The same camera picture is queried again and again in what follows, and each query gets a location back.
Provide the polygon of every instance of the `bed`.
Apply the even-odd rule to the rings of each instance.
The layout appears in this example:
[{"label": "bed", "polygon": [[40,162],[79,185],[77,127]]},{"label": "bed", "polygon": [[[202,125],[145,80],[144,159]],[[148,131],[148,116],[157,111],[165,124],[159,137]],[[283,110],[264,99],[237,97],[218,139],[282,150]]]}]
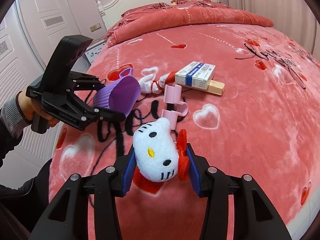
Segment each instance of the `bed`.
[{"label": "bed", "polygon": [[[272,21],[219,0],[96,0],[107,45],[88,73],[106,83],[125,66],[151,84],[191,61],[216,65],[222,96],[183,89],[189,112],[178,119],[175,138],[187,130],[198,155],[228,175],[251,174],[298,240],[320,208],[320,64]],[[93,93],[80,92],[92,104]],[[141,94],[123,123],[97,122],[84,132],[61,129],[50,167],[50,200],[73,173],[89,176],[127,154],[134,131],[160,117],[163,93]],[[89,236],[94,239],[93,200]],[[173,178],[158,187],[135,183],[116,199],[124,240],[198,239],[206,199],[189,181]],[[229,199],[228,240],[233,202]]]}]

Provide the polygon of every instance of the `blue gripper pad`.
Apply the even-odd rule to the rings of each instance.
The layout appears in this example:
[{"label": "blue gripper pad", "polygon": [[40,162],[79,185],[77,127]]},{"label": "blue gripper pad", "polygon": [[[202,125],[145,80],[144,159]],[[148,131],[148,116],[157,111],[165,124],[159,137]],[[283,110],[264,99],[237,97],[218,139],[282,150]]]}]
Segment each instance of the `blue gripper pad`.
[{"label": "blue gripper pad", "polygon": [[194,158],[196,158],[195,154],[191,153],[191,150],[189,149],[189,146],[187,145],[187,156],[190,159],[190,167],[189,167],[189,178],[192,185],[193,191],[197,194],[197,196],[200,196],[201,194],[201,182],[200,182],[200,173],[197,169],[196,162]]},{"label": "blue gripper pad", "polygon": [[122,177],[122,189],[121,189],[121,191],[122,191],[122,194],[124,196],[130,190],[136,166],[137,166],[137,162],[136,162],[135,153],[134,153],[134,150],[133,150],[132,153],[131,153],[131,156],[129,158],[127,167],[124,170],[123,177]]}]

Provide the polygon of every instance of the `beige curtain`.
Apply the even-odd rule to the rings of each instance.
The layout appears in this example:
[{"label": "beige curtain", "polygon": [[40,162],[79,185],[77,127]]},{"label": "beige curtain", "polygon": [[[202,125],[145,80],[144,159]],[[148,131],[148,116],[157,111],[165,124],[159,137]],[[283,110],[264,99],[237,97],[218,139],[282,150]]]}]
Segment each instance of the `beige curtain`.
[{"label": "beige curtain", "polygon": [[275,29],[320,60],[320,26],[304,0],[229,0],[229,5],[273,20]]}]

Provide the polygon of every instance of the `purple cup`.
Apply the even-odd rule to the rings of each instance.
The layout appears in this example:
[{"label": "purple cup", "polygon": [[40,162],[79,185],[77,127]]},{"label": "purple cup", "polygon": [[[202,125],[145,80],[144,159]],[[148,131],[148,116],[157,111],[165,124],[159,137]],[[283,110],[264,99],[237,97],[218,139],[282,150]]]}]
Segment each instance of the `purple cup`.
[{"label": "purple cup", "polygon": [[103,87],[93,97],[93,105],[99,106],[128,116],[137,101],[141,88],[139,82],[132,76],[133,68],[127,68],[119,74],[119,79]]}]

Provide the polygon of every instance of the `gray ribbed cuff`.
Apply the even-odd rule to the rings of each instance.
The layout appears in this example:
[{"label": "gray ribbed cuff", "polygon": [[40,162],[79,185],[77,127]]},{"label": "gray ribbed cuff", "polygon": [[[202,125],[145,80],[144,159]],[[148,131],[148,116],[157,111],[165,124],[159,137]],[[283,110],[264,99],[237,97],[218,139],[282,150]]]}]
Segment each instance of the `gray ribbed cuff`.
[{"label": "gray ribbed cuff", "polygon": [[15,98],[10,99],[3,105],[0,119],[14,138],[19,138],[23,129],[28,126],[19,113]]}]

